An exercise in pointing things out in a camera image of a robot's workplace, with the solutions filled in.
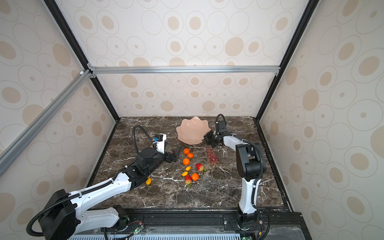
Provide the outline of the pink wavy fruit bowl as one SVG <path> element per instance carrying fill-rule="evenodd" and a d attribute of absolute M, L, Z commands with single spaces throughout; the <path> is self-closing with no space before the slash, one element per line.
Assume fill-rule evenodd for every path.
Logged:
<path fill-rule="evenodd" d="M 195 116 L 183 119 L 180 126 L 176 127 L 178 139 L 187 145 L 197 145 L 203 142 L 204 135 L 211 131 L 207 120 Z"/>

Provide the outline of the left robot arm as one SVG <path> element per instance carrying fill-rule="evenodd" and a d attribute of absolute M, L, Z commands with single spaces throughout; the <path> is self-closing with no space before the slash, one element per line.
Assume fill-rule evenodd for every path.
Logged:
<path fill-rule="evenodd" d="M 123 217 L 116 207 L 102 211 L 91 208 L 109 198 L 133 190 L 146 183 L 151 174 L 164 162 L 179 160 L 182 146 L 165 150 L 167 136 L 151 137 L 140 125 L 132 130 L 135 160 L 117 171 L 113 177 L 78 191 L 55 192 L 45 208 L 29 221 L 28 235 L 47 240 L 67 240 L 73 234 L 95 226 L 111 228 Z"/>

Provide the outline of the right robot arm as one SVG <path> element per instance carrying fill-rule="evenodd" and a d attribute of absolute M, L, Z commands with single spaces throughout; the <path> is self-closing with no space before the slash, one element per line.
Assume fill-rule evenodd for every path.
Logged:
<path fill-rule="evenodd" d="M 239 221 L 241 223 L 255 221 L 258 210 L 258 188 L 266 171 L 261 145 L 242 139 L 236 134 L 215 135 L 213 131 L 206 133 L 203 141 L 213 148 L 223 144 L 236 152 L 237 170 L 242 178 Z"/>

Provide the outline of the red grape bunch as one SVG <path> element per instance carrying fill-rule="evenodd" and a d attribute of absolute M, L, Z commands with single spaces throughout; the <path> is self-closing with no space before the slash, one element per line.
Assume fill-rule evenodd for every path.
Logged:
<path fill-rule="evenodd" d="M 209 159 L 209 163 L 211 165 L 219 165 L 220 164 L 219 158 L 212 148 L 207 147 L 206 148 L 206 154 L 207 154 L 207 157 Z"/>

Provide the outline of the orange bottom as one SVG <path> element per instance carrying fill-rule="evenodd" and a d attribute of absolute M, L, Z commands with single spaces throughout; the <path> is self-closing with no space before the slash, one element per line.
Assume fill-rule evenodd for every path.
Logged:
<path fill-rule="evenodd" d="M 199 179 L 199 174 L 194 173 L 194 174 L 192 174 L 191 178 L 195 182 L 195 181 L 197 181 Z"/>

